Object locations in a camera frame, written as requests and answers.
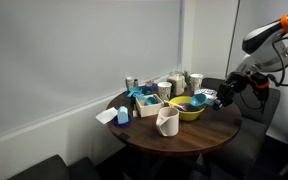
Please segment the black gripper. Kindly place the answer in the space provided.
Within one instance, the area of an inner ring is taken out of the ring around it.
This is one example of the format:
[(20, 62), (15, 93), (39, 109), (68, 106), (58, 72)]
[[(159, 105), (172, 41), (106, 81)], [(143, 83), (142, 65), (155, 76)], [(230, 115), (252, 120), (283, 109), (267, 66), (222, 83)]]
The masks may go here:
[(248, 84), (248, 76), (240, 72), (231, 72), (226, 80), (219, 86), (217, 99), (214, 100), (213, 109), (219, 110), (233, 102), (235, 93), (243, 91)]

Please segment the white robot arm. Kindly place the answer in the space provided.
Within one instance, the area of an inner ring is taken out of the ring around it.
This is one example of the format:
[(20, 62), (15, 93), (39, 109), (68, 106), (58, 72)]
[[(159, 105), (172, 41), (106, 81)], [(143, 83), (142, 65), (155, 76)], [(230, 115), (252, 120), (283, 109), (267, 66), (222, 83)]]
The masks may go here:
[(246, 53), (242, 62), (219, 85), (213, 108), (218, 110), (233, 102), (233, 96), (248, 85), (264, 107), (269, 96), (269, 81), (285, 86), (288, 67), (288, 14), (247, 34), (242, 42)]

